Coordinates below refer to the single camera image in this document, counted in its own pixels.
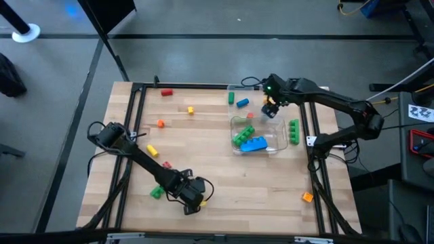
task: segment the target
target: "wooden tabletop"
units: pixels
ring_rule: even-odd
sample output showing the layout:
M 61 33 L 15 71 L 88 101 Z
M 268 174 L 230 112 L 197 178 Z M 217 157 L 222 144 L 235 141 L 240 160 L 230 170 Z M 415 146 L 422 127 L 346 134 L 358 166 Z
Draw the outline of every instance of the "wooden tabletop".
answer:
M 114 84 L 104 123 L 123 123 L 131 86 L 127 82 Z M 260 108 L 262 98 L 262 92 L 251 91 L 248 106 Z M 236 93 L 235 100 L 240 99 Z M 318 233 L 314 203 L 302 200 L 303 193 L 312 190 L 301 122 L 299 145 L 289 144 L 274 155 L 236 155 L 231 146 L 228 116 L 233 109 L 228 108 L 227 100 L 227 91 L 219 89 L 174 89 L 174 95 L 166 97 L 160 95 L 159 89 L 146 89 L 138 133 L 148 135 L 138 139 L 139 147 L 146 152 L 146 145 L 152 144 L 160 154 L 155 159 L 158 163 L 169 161 L 176 169 L 192 169 L 195 176 L 213 182 L 215 193 L 199 213 L 185 216 L 181 204 L 170 203 L 165 197 L 160 200 L 150 197 L 157 185 L 154 177 L 133 164 L 122 229 L 261 235 Z M 194 107 L 194 115 L 188 115 L 188 106 Z M 309 106 L 307 113 L 310 120 Z M 331 108 L 317 104 L 317 114 L 321 132 L 337 131 Z M 289 120 L 300 119 L 300 110 L 292 104 L 282 108 L 278 115 L 288 126 Z M 165 120 L 163 129 L 157 127 L 158 119 Z M 344 157 L 341 150 L 332 152 Z M 361 232 L 347 167 L 332 157 L 326 162 L 333 200 L 350 225 Z M 77 226 L 89 222 L 106 200 L 114 164 L 112 155 L 94 159 Z M 205 197 L 209 193 L 207 185 Z M 326 209 L 323 204 L 325 227 L 330 232 Z M 110 226 L 114 226 L 116 211 L 117 202 Z

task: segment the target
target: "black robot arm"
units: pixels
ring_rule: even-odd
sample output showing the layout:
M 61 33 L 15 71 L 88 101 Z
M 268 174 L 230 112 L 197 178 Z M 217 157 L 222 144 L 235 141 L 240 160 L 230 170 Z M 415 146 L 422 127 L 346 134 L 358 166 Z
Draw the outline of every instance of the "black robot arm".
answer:
M 368 101 L 354 100 L 346 96 L 324 90 L 308 79 L 288 79 L 284 81 L 271 74 L 261 81 L 268 99 L 262 107 L 263 113 L 273 118 L 280 106 L 291 103 L 317 102 L 351 116 L 354 125 L 333 134 L 319 134 L 312 147 L 318 159 L 327 158 L 329 151 L 337 144 L 345 144 L 358 138 L 376 139 L 381 132 L 384 119 Z
M 184 205 L 186 215 L 200 210 L 200 204 L 203 201 L 202 193 L 205 192 L 204 179 L 192 178 L 191 169 L 179 172 L 160 166 L 138 148 L 135 140 L 131 139 L 130 132 L 122 124 L 110 122 L 99 133 L 88 135 L 87 138 L 104 151 L 127 157 L 145 168 L 154 176 L 155 181 L 163 187 L 164 191 L 183 201 L 181 203 Z

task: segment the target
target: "green block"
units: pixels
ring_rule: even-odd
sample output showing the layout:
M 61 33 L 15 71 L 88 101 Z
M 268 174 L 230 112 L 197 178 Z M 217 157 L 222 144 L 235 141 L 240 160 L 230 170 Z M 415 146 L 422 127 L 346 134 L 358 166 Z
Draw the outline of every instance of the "green block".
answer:
M 237 146 L 241 145 L 241 143 L 247 141 L 249 136 L 251 136 L 254 132 L 255 129 L 253 128 L 253 126 L 247 126 L 243 129 L 243 131 L 239 132 L 238 135 L 233 138 L 233 143 Z
M 290 142 L 294 145 L 300 143 L 300 125 L 298 119 L 290 121 Z
M 161 186 L 157 186 L 154 188 L 154 190 L 151 191 L 150 195 L 151 197 L 155 198 L 155 199 L 160 199 L 161 194 L 164 193 L 164 189 Z
M 229 92 L 228 103 L 233 104 L 234 99 L 235 99 L 235 94 L 233 92 Z

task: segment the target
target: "concrete floor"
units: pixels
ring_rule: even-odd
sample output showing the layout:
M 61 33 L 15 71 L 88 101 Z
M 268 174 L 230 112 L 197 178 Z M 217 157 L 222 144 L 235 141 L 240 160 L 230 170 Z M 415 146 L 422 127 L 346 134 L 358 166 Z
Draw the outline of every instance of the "concrete floor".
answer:
M 95 34 L 74 0 L 7 1 L 27 22 L 45 34 Z M 346 9 L 358 4 L 346 4 Z M 401 14 L 372 20 L 360 13 L 345 17 L 336 3 L 317 0 L 144 0 L 113 34 L 275 34 L 275 35 L 411 35 Z M 409 9 L 430 41 L 433 25 L 418 1 Z M 0 19 L 0 33 L 10 33 Z M 39 39 L 19 45 L 0 39 L 0 52 L 16 66 L 28 93 L 0 96 L 0 143 L 26 151 L 22 159 L 0 158 L 0 232 L 31 232 L 41 214 L 62 143 L 91 66 L 97 39 Z M 426 60 L 412 53 L 413 41 L 321 41 L 264 39 L 116 39 L 111 40 L 130 80 L 238 83 L 246 76 L 306 77 L 354 98 L 367 98 L 369 83 L 394 83 Z M 48 231 L 72 230 L 87 181 L 86 164 L 95 147 L 85 129 L 102 120 L 114 81 L 122 81 L 104 47 L 60 185 Z M 397 108 L 379 106 L 382 114 Z M 338 114 L 340 126 L 349 118 Z M 397 113 L 386 125 L 397 124 Z M 395 141 L 387 144 L 384 141 Z M 398 131 L 377 141 L 361 142 L 361 159 L 370 170 L 399 161 Z M 352 174 L 360 174 L 354 165 Z

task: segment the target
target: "transparent bin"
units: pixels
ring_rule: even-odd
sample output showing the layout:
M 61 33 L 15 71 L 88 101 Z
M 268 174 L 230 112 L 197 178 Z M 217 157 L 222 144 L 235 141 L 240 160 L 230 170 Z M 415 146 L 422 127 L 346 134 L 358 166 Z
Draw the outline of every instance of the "transparent bin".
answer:
M 288 146 L 285 121 L 281 117 L 268 118 L 266 115 L 247 119 L 235 116 L 231 119 L 231 140 L 247 126 L 253 126 L 255 132 L 250 138 L 263 136 L 268 147 L 253 152 L 242 152 L 232 141 L 232 149 L 236 155 L 275 154 Z
M 253 113 L 254 116 L 260 116 L 262 114 L 261 108 L 263 104 L 264 92 L 262 87 L 259 90 L 254 90 L 253 87 L 244 87 L 242 85 L 228 85 L 226 97 L 228 98 L 229 92 L 235 94 L 233 104 L 228 103 L 228 116 L 232 119 L 235 116 L 246 117 L 248 113 Z M 247 98 L 249 104 L 242 108 L 237 107 L 237 102 Z

